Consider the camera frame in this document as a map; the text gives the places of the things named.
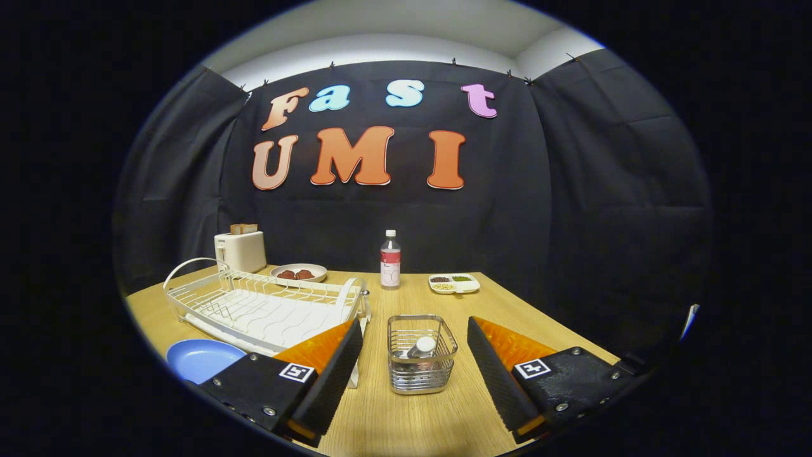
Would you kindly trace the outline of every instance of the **plastic bottle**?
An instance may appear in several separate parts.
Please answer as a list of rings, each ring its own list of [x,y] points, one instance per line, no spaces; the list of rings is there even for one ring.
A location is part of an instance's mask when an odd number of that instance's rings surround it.
[[[400,287],[400,245],[395,241],[395,230],[387,230],[387,240],[381,246],[381,287]]]

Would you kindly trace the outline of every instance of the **white wire dish rack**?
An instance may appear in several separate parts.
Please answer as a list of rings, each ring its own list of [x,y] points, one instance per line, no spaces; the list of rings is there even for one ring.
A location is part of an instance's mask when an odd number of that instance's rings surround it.
[[[202,260],[225,265],[225,269],[168,288],[178,270]],[[350,278],[343,285],[281,280],[233,270],[208,257],[178,265],[166,277],[163,289],[178,321],[247,352],[269,357],[350,319],[360,319],[364,334],[372,317],[369,291],[361,278]],[[358,386],[357,363],[349,386]]]

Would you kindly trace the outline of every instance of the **plate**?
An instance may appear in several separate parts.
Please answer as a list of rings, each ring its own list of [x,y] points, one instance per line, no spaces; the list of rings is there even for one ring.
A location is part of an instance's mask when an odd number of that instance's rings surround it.
[[[469,281],[454,281],[454,276],[466,277],[469,279]],[[448,281],[431,282],[431,280],[434,279],[435,277],[444,277],[447,278]],[[439,284],[450,284],[454,286],[454,289],[450,290],[435,289],[434,286]],[[479,290],[480,285],[479,281],[477,281],[477,278],[467,273],[443,273],[441,275],[429,276],[429,287],[437,294],[469,294],[471,292],[476,292],[477,290]]]
[[[201,384],[245,355],[239,347],[217,340],[176,342],[166,351],[166,361],[183,379]]]
[[[307,281],[307,282],[322,282],[324,278],[327,277],[327,269],[321,265],[313,265],[312,263],[289,263],[288,265],[283,265],[281,267],[276,267],[270,271],[270,275],[272,277],[276,277],[281,272],[285,270],[290,270],[294,273],[298,273],[301,270],[309,270],[314,277],[310,279],[283,279],[283,278],[276,278],[279,280],[280,284],[295,284],[297,282]]]

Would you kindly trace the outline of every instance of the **blue letter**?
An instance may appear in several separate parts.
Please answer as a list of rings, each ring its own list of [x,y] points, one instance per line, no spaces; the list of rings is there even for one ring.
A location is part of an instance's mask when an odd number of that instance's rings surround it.
[[[413,107],[423,101],[421,91],[425,86],[418,80],[397,80],[387,86],[392,95],[387,95],[387,105],[390,107]]]
[[[315,100],[310,103],[310,110],[319,112],[324,110],[337,111],[350,104],[347,96],[350,94],[350,88],[347,85],[332,85],[325,89],[319,90],[316,94]]]

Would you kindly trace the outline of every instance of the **bread slice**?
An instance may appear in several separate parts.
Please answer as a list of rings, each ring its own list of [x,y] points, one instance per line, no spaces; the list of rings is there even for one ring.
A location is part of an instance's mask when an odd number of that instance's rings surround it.
[[[254,233],[259,230],[258,224],[232,224],[232,235],[245,235],[246,233]]]

